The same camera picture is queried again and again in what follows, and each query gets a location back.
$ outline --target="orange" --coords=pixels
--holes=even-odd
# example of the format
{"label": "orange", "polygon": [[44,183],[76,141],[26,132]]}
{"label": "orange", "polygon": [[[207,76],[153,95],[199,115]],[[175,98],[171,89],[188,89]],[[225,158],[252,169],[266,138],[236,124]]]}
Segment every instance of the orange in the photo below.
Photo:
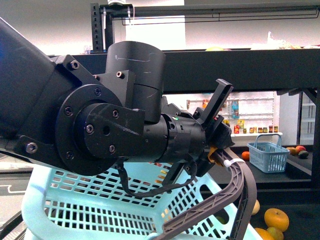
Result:
{"label": "orange", "polygon": [[289,227],[288,215],[277,208],[269,208],[264,213],[264,221],[268,227],[275,227],[282,232],[286,231]]}
{"label": "orange", "polygon": [[250,160],[250,153],[248,151],[244,151],[242,154],[241,154],[241,158],[245,161],[249,161]]}
{"label": "orange", "polygon": [[275,240],[273,236],[271,236],[271,234],[262,229],[262,228],[258,228],[256,227],[254,230],[256,230],[256,232],[260,235],[260,237],[263,239],[263,240]]}

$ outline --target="grapefruit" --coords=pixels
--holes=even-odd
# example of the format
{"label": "grapefruit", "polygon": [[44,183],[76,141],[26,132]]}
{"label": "grapefruit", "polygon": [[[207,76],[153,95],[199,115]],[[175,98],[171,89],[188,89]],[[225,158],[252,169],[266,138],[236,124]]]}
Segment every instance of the grapefruit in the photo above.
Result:
{"label": "grapefruit", "polygon": [[270,227],[275,227],[281,232],[284,232],[289,227],[289,217],[288,215],[277,208],[269,208],[264,213],[265,224]]}
{"label": "grapefruit", "polygon": [[275,240],[274,237],[271,236],[271,234],[268,231],[262,228],[256,227],[254,230],[256,230],[256,232],[260,235],[260,237],[263,240]]}

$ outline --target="apple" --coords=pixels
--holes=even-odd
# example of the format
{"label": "apple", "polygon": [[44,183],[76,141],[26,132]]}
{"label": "apple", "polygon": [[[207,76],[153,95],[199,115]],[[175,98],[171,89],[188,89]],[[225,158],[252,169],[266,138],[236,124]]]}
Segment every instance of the apple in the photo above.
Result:
{"label": "apple", "polygon": [[301,151],[306,151],[306,148],[304,146],[296,146],[295,150],[297,153],[300,153]]}
{"label": "apple", "polygon": [[278,228],[271,226],[268,227],[267,231],[274,238],[274,240],[284,240],[284,234]]}
{"label": "apple", "polygon": [[260,210],[260,203],[259,203],[259,201],[258,201],[258,199],[257,200],[255,200],[255,204],[254,204],[254,207],[253,207],[253,210],[252,210],[252,216],[253,215],[256,215],[258,212],[259,212],[259,210]]}

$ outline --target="bolt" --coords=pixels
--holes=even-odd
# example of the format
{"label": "bolt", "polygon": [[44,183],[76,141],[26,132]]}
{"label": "bolt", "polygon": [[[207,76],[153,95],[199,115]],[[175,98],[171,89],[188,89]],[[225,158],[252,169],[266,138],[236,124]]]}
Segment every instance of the bolt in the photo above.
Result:
{"label": "bolt", "polygon": [[92,134],[94,132],[94,130],[95,130],[94,126],[92,126],[91,124],[89,124],[85,127],[85,131],[87,134]]}
{"label": "bolt", "polygon": [[34,142],[29,142],[26,146],[25,146],[25,151],[28,154],[34,154],[36,151],[38,150],[38,145]]}
{"label": "bolt", "polygon": [[65,157],[66,157],[66,159],[71,160],[71,159],[74,159],[75,154],[73,151],[67,151]]}
{"label": "bolt", "polygon": [[97,79],[98,81],[100,81],[100,77],[97,75],[93,75],[95,79]]}
{"label": "bolt", "polygon": [[118,72],[116,73],[116,77],[123,79],[123,78],[125,77],[125,75],[124,75],[124,73],[123,73],[122,71],[118,71]]}
{"label": "bolt", "polygon": [[115,119],[119,118],[119,112],[118,112],[117,110],[114,110],[114,111],[112,112],[112,116],[113,116]]}
{"label": "bolt", "polygon": [[80,67],[80,63],[76,60],[73,60],[70,62],[70,66],[73,70],[77,70]]}
{"label": "bolt", "polygon": [[94,90],[94,94],[95,94],[97,97],[101,96],[101,89],[97,87],[97,88]]}
{"label": "bolt", "polygon": [[64,109],[64,114],[68,117],[72,116],[74,113],[72,111],[72,107],[70,106],[67,106],[65,109]]}
{"label": "bolt", "polygon": [[113,154],[113,153],[115,153],[115,151],[116,151],[115,145],[110,145],[110,147],[109,147],[109,152],[110,152],[111,154]]}

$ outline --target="light blue plastic basket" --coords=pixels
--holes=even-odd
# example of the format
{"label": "light blue plastic basket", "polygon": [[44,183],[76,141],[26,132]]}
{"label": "light blue plastic basket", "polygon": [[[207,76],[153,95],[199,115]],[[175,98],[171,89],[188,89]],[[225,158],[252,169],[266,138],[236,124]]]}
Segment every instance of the light blue plastic basket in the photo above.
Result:
{"label": "light blue plastic basket", "polygon": [[[129,186],[145,192],[159,187],[169,164],[126,163]],[[178,183],[188,176],[183,172]],[[200,188],[220,190],[206,174],[192,184],[154,197],[135,198],[121,187],[118,171],[109,169],[97,176],[35,166],[27,187],[22,216],[28,227],[25,240],[151,240],[162,232],[162,224],[203,201]],[[220,223],[212,215],[176,236],[175,240],[225,239],[230,234],[237,208],[223,210],[228,219]],[[245,240],[261,239],[248,226]]]}
{"label": "light blue plastic basket", "polygon": [[[261,136],[277,135],[277,144],[272,142],[258,142]],[[282,147],[281,136],[277,133],[261,134],[255,139],[255,142],[247,144],[249,147],[249,161],[252,165],[266,174],[283,173],[286,170],[287,157],[289,150]]]}

